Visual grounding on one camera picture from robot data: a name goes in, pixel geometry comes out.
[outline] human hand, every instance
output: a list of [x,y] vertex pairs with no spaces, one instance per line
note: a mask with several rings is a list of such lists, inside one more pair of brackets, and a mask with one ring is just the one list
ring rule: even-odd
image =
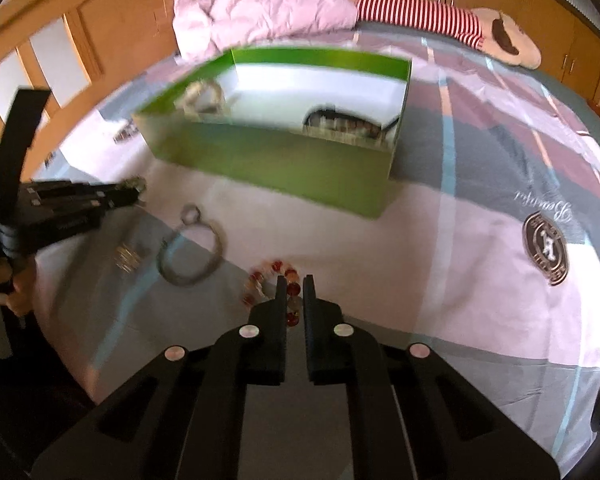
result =
[[[11,266],[5,259],[0,260],[0,283],[8,282],[12,274]],[[8,307],[16,316],[24,316],[33,310],[36,278],[38,268],[36,259],[27,259],[25,269],[13,277],[14,291],[11,294],[0,294],[0,305]]]

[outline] stuffed animal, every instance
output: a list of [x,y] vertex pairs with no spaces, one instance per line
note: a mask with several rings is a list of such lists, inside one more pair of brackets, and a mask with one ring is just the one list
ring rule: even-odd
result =
[[432,0],[350,0],[358,20],[444,34],[510,65],[535,69],[542,56],[516,22],[493,9],[458,9]]

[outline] pink blanket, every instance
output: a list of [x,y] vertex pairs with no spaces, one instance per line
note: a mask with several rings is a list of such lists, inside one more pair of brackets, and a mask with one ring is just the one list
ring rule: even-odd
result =
[[293,34],[353,28],[349,0],[175,0],[180,55],[202,61],[233,46]]

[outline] wooden headboard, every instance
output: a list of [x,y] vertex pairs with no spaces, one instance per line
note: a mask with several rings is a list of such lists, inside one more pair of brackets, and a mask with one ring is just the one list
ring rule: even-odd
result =
[[[29,180],[75,125],[116,88],[173,54],[173,0],[35,0],[0,26],[0,62],[16,51],[32,86],[48,88],[30,37],[64,20],[88,86],[65,106],[52,96],[48,123],[29,150]],[[0,135],[4,127],[0,116]]]

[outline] red and white striped fabric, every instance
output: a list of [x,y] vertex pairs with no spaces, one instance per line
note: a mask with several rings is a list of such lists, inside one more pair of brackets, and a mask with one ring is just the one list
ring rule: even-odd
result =
[[431,0],[358,0],[358,20],[445,34],[478,50],[484,41],[474,13]]

